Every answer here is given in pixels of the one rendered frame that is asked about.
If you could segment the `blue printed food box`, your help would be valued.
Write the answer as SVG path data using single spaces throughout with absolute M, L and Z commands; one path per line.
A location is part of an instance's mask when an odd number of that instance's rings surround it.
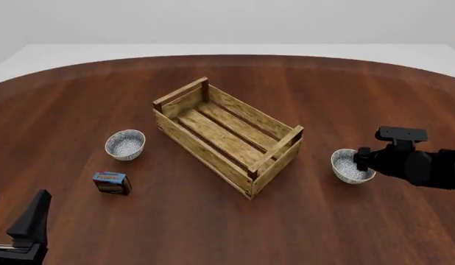
M 132 186 L 126 174 L 115 172 L 97 172 L 92 177 L 97 189 L 105 194 L 128 196 Z

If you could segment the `blue patterned white bowl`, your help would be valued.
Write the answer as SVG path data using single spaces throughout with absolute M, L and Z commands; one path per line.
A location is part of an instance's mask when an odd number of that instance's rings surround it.
M 113 134 L 105 143 L 105 151 L 116 160 L 134 160 L 144 150 L 145 135 L 138 130 L 123 130 Z
M 356 153 L 354 149 L 338 149 L 331 155 L 333 172 L 344 183 L 359 185 L 375 177 L 376 172 L 372 169 L 365 172 L 357 169 L 357 164 L 353 162 Z

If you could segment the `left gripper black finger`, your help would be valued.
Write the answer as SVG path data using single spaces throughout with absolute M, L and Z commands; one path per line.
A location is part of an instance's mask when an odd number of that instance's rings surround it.
M 52 196 L 40 189 L 28 204 L 27 209 L 7 230 L 13 244 L 47 244 L 47 217 Z

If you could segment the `wooden slat tray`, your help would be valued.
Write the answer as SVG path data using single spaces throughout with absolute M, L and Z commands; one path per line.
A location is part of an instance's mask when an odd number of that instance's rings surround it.
M 303 127 L 290 127 L 211 85 L 207 77 L 153 103 L 159 130 L 248 199 L 297 156 Z

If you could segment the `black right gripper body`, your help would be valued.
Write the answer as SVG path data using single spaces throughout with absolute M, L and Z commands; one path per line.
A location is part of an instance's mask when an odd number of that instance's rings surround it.
M 369 163 L 372 157 L 371 148 L 359 147 L 357 152 L 354 154 L 355 163 Z

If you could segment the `flat plate on black stalk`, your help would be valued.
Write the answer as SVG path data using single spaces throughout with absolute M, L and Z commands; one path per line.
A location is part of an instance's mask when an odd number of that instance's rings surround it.
M 378 141 L 389 142 L 387 149 L 396 152 L 413 152 L 417 143 L 428 140 L 428 135 L 421 129 L 381 126 L 375 132 L 375 138 Z

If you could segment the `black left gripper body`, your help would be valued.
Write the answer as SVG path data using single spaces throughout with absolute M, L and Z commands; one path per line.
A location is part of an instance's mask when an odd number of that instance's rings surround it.
M 29 245 L 19 247 L 13 244 L 0 244 L 0 265 L 43 265 L 47 247 L 47 240 L 30 242 Z

